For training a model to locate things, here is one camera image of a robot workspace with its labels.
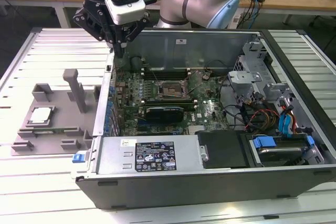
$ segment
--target power supply label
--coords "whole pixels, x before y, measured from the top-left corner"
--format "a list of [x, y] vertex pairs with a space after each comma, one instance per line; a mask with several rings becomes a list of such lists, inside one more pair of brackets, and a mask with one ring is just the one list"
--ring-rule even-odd
[[176, 170], [174, 142], [136, 143], [135, 170], [137, 172]]

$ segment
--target white metal slats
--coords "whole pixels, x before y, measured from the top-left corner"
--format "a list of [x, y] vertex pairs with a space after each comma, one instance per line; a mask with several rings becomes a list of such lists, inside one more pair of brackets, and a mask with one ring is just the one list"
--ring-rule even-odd
[[14, 141], [33, 100], [31, 92], [36, 83], [48, 83], [53, 90], [68, 90], [62, 78], [66, 68], [78, 69], [78, 81], [86, 90], [102, 81], [109, 53], [105, 42], [96, 41], [82, 29], [44, 29], [34, 36], [0, 92], [0, 125], [5, 126], [0, 145]]
[[[81, 29], [45, 29], [40, 36], [65, 35], [69, 37], [69, 33], [73, 33], [77, 38], [87, 36]], [[13, 81], [14, 77], [38, 81], [48, 80], [48, 77], [61, 79], [62, 71], [63, 69], [55, 68], [52, 70], [50, 68], [38, 68], [38, 70], [36, 68], [23, 70], [16, 68], [8, 82], [17, 83]], [[100, 73], [103, 73], [102, 68], [79, 69], [79, 77], [99, 77]], [[65, 89], [68, 87], [55, 86], [52, 88]], [[32, 87], [28, 86], [10, 88], [7, 83], [0, 92], [1, 98], [5, 99], [4, 94], [9, 98], [7, 105], [10, 105], [10, 108], [0, 109], [0, 125], [3, 127], [2, 131], [4, 128], [12, 131], [13, 135], [8, 137], [11, 141], [14, 140], [16, 130], [21, 125], [23, 116], [31, 103], [31, 100], [25, 98], [25, 96], [29, 98], [31, 90]], [[19, 97], [22, 99], [21, 105], [11, 102], [11, 99], [14, 99], [19, 103]], [[20, 116], [16, 117], [18, 113], [22, 113], [21, 119]], [[15, 118], [17, 126], [9, 121], [11, 116]], [[72, 169], [70, 155], [8, 157], [8, 151], [9, 146], [0, 147], [0, 157], [2, 157], [0, 159], [0, 223], [35, 224], [46, 221], [93, 223], [99, 221], [112, 224], [229, 222], [271, 224], [320, 223], [336, 219], [336, 183], [320, 185], [299, 196], [298, 199], [254, 200], [117, 212], [101, 211], [94, 207], [94, 204], [70, 178]], [[263, 218], [263, 215], [270, 214], [279, 215], [280, 219], [265, 220]]]
[[[272, 36], [283, 50], [302, 80], [313, 93], [331, 121], [336, 125], [336, 73], [314, 47], [296, 31], [272, 31]], [[280, 81], [285, 81], [273, 64]]]

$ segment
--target blue drive bracket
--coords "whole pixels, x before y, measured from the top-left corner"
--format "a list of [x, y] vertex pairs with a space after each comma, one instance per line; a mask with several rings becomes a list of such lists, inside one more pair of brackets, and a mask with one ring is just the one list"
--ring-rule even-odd
[[262, 147], [276, 147], [277, 144], [275, 143], [273, 137], [271, 136], [259, 136], [253, 139], [254, 146], [256, 148]]

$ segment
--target motherboard chip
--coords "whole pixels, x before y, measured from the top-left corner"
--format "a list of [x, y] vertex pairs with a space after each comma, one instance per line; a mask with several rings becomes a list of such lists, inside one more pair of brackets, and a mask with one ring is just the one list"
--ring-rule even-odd
[[159, 97], [163, 101], [189, 100], [187, 93], [185, 81], [161, 82], [159, 86]]

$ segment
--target white label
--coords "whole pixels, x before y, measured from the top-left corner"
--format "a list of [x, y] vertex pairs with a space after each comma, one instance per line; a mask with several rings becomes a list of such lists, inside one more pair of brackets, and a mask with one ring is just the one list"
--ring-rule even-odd
[[187, 44], [187, 40], [186, 39], [177, 39], [176, 44], [177, 45], [185, 45], [185, 44]]
[[175, 162], [164, 163], [164, 166], [175, 166]]
[[120, 147], [129, 147], [129, 146], [135, 146], [136, 139], [122, 139], [120, 142]]

